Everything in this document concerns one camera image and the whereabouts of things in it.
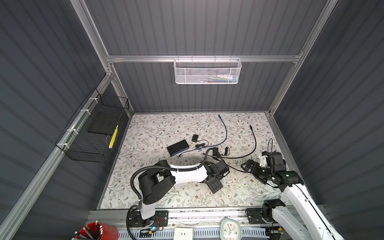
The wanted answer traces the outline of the small black power adapter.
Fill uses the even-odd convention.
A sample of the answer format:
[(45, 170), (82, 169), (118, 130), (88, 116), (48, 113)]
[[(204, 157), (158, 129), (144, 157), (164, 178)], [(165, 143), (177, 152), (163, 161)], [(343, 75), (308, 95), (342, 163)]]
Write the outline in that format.
[(212, 153), (212, 156), (213, 157), (218, 157), (219, 156), (219, 149), (217, 147), (213, 147), (213, 153)]

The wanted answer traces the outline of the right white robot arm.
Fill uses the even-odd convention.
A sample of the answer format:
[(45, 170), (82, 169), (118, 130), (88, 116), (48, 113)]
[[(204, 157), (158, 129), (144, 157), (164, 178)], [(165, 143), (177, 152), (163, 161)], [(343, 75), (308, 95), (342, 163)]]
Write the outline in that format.
[(343, 240), (311, 197), (307, 186), (295, 171), (288, 171), (286, 161), (279, 152), (262, 152), (259, 162), (247, 160), (241, 164), (246, 173), (252, 174), (262, 184), (272, 182), (274, 188), (293, 204), (301, 224), (280, 199), (265, 200), (259, 216), (265, 223), (278, 223), (293, 240)]

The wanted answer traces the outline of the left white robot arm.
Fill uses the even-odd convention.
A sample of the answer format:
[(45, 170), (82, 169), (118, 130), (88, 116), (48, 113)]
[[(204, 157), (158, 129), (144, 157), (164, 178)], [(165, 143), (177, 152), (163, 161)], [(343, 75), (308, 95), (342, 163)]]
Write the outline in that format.
[(205, 183), (215, 194), (223, 188), (224, 178), (230, 173), (223, 161), (212, 163), (202, 161), (191, 166), (174, 166), (166, 160), (137, 170), (130, 179), (131, 189), (139, 198), (141, 219), (152, 219), (156, 213), (156, 203), (175, 185), (189, 182)]

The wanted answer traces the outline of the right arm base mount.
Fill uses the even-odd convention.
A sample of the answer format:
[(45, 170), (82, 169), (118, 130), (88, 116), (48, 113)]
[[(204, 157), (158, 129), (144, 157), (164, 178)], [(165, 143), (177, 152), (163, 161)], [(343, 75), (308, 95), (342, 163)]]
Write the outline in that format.
[(263, 218), (262, 208), (247, 208), (245, 214), (248, 218), (249, 224), (265, 224)]

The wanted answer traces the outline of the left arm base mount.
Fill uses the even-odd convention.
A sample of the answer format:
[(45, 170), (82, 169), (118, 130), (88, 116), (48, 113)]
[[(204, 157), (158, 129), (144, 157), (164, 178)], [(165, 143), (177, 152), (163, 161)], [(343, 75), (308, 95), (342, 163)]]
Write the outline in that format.
[(138, 210), (128, 212), (126, 224), (129, 228), (166, 227), (168, 225), (168, 211), (156, 211), (153, 217), (143, 219)]

